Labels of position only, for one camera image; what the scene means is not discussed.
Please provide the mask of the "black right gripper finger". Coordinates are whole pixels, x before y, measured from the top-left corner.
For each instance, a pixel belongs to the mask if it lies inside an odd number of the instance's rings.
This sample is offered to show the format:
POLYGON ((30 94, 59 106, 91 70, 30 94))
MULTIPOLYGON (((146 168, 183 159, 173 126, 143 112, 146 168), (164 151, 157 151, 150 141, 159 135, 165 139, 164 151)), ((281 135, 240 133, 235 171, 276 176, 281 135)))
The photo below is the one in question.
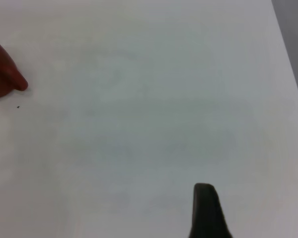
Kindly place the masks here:
POLYGON ((193 191, 190 238, 232 238, 213 185, 197 183, 193 191))

